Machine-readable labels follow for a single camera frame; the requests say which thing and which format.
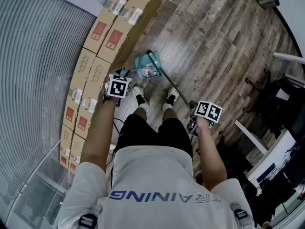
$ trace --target wooden floor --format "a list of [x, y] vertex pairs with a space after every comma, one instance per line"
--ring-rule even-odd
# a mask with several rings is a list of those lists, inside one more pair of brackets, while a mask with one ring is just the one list
[[[235, 119], [250, 131], [258, 131], [251, 128], [259, 117], [242, 111], [257, 97], [244, 81], [245, 77], [260, 83], [263, 68], [271, 71], [271, 80], [282, 78], [284, 73], [304, 77], [300, 64], [272, 56], [273, 52], [297, 53], [274, 11], [262, 9], [256, 0], [163, 0], [126, 63], [133, 64], [134, 58], [148, 49], [159, 51], [164, 70], [188, 100], [211, 101], [223, 108], [221, 119], [211, 132], [217, 143], [218, 133], [222, 131], [228, 146], [244, 138], [234, 125]], [[129, 77], [144, 89], [150, 104], [147, 122], [157, 130], [162, 123], [162, 105], [169, 82], [164, 77], [143, 81], [135, 73]], [[130, 94], [117, 108], [116, 117], [125, 120], [134, 110]], [[186, 126], [188, 110], [181, 98], [174, 110]], [[260, 136], [269, 147], [275, 141], [274, 135], [266, 129]], [[112, 142], [116, 144], [117, 138], [114, 129]], [[194, 150], [197, 146], [194, 138]], [[251, 144], [239, 149], [252, 165], [262, 157]], [[195, 172], [200, 170], [195, 152], [193, 167]]]

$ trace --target mop handle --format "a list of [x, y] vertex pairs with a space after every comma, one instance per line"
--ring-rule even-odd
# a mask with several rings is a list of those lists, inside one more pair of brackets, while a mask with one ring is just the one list
[[166, 79], [173, 85], [173, 87], [177, 90], [177, 92], [179, 93], [179, 95], [182, 97], [183, 101], [185, 102], [186, 106], [189, 108], [189, 110], [191, 110], [189, 102], [186, 100], [185, 96], [183, 95], [183, 93], [180, 91], [180, 89], [176, 86], [176, 84], [171, 80], [171, 78], [164, 72], [164, 70], [159, 67], [158, 61], [155, 58], [155, 56], [150, 52], [148, 53], [148, 55], [150, 56], [152, 62], [154, 63], [154, 65], [156, 66], [156, 68], [166, 77]]

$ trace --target person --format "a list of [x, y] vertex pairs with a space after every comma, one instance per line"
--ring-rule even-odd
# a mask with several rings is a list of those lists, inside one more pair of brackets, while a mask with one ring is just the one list
[[168, 92], [158, 133], [146, 122], [149, 105], [143, 90], [134, 86], [133, 96], [138, 108], [121, 129], [109, 193], [106, 161], [118, 99], [97, 105], [80, 165], [59, 212], [59, 228], [77, 228], [80, 217], [91, 213], [100, 229], [233, 229], [233, 202], [252, 215], [238, 180], [227, 180], [208, 121], [197, 118], [202, 186], [193, 178], [190, 138], [173, 110], [177, 91]]

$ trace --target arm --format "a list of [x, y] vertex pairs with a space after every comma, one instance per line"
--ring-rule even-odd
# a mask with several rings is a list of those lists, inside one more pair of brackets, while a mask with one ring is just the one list
[[216, 185], [227, 179], [227, 172], [215, 146], [209, 130], [209, 123], [197, 117], [201, 174], [205, 187], [211, 191]]
[[81, 152], [81, 163], [98, 165], [106, 172], [106, 162], [112, 138], [114, 110], [118, 98], [112, 97], [96, 106], [88, 135]]

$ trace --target corrugated metal wall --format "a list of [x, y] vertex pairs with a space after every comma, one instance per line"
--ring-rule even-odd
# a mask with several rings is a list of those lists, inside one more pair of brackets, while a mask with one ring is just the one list
[[[62, 0], [0, 0], [0, 218], [61, 135], [67, 89], [95, 17]], [[14, 212], [32, 228], [50, 184], [66, 170], [59, 145], [19, 195]]]

